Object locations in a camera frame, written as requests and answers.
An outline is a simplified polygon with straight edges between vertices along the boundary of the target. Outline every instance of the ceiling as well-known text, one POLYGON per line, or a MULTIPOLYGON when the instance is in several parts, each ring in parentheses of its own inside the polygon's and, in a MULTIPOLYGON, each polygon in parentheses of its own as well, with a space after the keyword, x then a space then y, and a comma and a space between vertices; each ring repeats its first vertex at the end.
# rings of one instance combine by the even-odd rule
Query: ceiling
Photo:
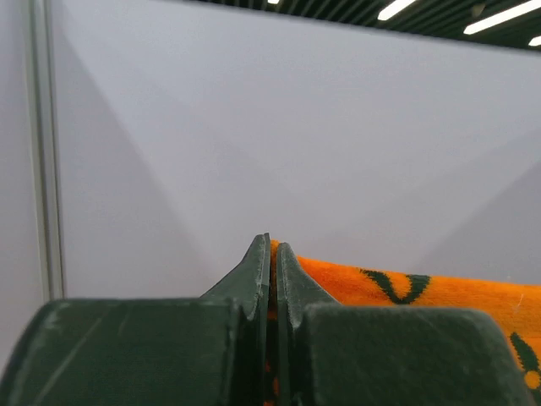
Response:
POLYGON ((199 1, 541 52, 541 47, 528 46, 532 38, 541 36, 541 8, 477 34, 463 34, 467 25, 525 3, 526 0, 417 0, 387 21, 379 21, 377 17, 383 8, 392 3, 391 0, 280 0, 276 5, 267 0, 199 1))

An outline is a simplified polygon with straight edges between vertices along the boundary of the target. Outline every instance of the metal frame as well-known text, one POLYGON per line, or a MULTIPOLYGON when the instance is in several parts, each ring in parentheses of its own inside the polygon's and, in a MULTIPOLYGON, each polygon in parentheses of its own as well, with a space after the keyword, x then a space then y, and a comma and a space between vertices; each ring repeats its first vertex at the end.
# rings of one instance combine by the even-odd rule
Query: metal frame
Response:
POLYGON ((49 0, 21 2, 43 300, 64 296, 49 0))

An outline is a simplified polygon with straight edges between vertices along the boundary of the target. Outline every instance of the ceiling light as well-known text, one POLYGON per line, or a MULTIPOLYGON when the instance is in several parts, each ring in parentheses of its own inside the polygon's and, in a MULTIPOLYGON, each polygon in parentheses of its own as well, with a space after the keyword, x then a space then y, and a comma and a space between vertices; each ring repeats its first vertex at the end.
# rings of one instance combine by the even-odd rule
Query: ceiling light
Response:
POLYGON ((501 24, 509 19, 514 19, 515 17, 518 17, 519 15, 529 13, 530 11, 533 11, 537 8, 541 8, 541 0, 531 0, 529 2, 525 2, 513 8, 509 8, 506 11, 502 11, 501 13, 494 14, 493 16, 488 17, 487 19, 482 19, 481 21, 478 21, 477 23, 470 24, 464 30, 464 34, 467 34, 470 36, 471 34, 475 34, 476 32, 480 32, 482 30, 486 30, 487 28, 490 28, 497 24, 501 24))
POLYGON ((530 47, 538 47, 539 45, 541 45, 541 36, 536 36, 535 38, 533 38, 528 45, 530 47))
POLYGON ((415 1, 416 0, 395 0, 383 10, 381 10, 380 14, 378 14, 378 19, 386 21, 393 15, 400 13, 404 8, 406 8, 415 1))

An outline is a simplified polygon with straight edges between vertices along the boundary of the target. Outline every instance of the white backdrop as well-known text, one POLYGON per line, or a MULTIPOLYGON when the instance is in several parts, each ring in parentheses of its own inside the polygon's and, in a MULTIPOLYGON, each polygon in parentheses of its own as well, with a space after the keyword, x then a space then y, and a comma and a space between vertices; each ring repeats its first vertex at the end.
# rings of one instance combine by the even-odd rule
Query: white backdrop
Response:
POLYGON ((0 372, 43 301, 21 14, 0 1, 0 372))
POLYGON ((541 283, 541 58, 191 3, 53 2, 70 296, 300 255, 541 283))

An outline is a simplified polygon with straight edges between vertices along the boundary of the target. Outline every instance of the orange cloth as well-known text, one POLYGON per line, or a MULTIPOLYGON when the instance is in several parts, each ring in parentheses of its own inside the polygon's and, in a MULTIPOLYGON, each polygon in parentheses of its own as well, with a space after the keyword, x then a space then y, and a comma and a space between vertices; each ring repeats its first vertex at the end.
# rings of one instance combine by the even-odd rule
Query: orange cloth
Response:
POLYGON ((444 306, 490 314, 510 344, 524 380, 541 406, 541 286, 406 275, 298 257, 301 267, 343 305, 444 306))

